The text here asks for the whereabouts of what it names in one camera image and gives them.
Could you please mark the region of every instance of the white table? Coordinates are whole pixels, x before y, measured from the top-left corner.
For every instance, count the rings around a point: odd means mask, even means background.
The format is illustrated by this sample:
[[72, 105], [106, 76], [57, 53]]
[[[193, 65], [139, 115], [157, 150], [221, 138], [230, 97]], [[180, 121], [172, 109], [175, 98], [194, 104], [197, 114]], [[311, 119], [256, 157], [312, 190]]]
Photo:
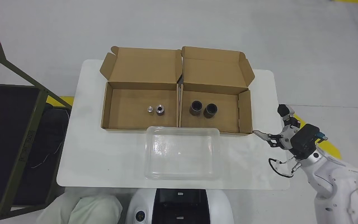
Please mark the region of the white table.
[[[222, 135], [225, 166], [215, 181], [150, 180], [144, 176], [145, 131], [107, 131], [100, 127], [106, 79], [102, 60], [86, 60], [81, 69], [57, 175], [61, 186], [116, 188], [287, 189], [289, 180], [269, 167], [269, 157], [285, 161], [283, 150], [271, 148], [254, 134]], [[254, 70], [251, 83], [253, 128], [279, 133], [280, 117], [274, 75]]]

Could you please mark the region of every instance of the gray floor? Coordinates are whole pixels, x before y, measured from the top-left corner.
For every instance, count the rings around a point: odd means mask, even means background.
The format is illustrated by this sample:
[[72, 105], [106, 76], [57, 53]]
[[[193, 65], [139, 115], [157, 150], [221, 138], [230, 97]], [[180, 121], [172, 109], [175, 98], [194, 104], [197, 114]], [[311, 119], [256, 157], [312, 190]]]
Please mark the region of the gray floor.
[[[112, 45], [184, 45], [245, 52], [275, 74], [293, 105], [358, 167], [358, 4], [329, 0], [2, 0], [0, 41], [10, 61], [58, 95], [73, 96], [81, 64]], [[0, 67], [0, 83], [22, 83]], [[236, 223], [314, 223], [303, 172], [286, 191], [226, 191]], [[0, 221], [33, 223], [38, 213]]]

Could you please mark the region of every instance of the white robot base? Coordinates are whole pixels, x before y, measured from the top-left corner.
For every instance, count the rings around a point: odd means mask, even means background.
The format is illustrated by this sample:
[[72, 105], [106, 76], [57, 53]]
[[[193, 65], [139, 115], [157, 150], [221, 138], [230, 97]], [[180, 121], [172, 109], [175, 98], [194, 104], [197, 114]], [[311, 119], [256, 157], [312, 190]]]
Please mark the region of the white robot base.
[[222, 190], [139, 189], [132, 197], [126, 224], [234, 224]]

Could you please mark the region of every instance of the dark metal cylinder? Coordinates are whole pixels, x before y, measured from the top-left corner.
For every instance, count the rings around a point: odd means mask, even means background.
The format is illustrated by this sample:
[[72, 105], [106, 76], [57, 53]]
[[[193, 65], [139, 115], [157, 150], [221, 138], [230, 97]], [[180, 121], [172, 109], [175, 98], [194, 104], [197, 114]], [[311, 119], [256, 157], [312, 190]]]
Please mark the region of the dark metal cylinder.
[[191, 115], [199, 116], [202, 109], [202, 103], [200, 101], [193, 101], [190, 105], [189, 112]]
[[218, 112], [218, 107], [215, 104], [209, 104], [204, 110], [204, 117], [212, 118], [216, 112]]

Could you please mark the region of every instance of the metal cylinder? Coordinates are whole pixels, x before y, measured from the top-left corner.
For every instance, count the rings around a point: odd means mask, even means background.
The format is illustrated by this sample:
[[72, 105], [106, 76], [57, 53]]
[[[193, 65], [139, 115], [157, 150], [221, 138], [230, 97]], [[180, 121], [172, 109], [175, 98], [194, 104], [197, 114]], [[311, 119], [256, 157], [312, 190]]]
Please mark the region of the metal cylinder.
[[156, 112], [158, 116], [164, 115], [164, 106], [162, 104], [159, 104], [157, 106]]
[[193, 101], [190, 105], [189, 112], [191, 115], [199, 116], [202, 108], [202, 103], [200, 101]]
[[218, 107], [215, 104], [209, 104], [206, 106], [203, 114], [206, 118], [212, 118], [216, 112], [218, 112]]
[[153, 113], [153, 107], [149, 106], [147, 110], [148, 110], [148, 113], [150, 113], [150, 114]]

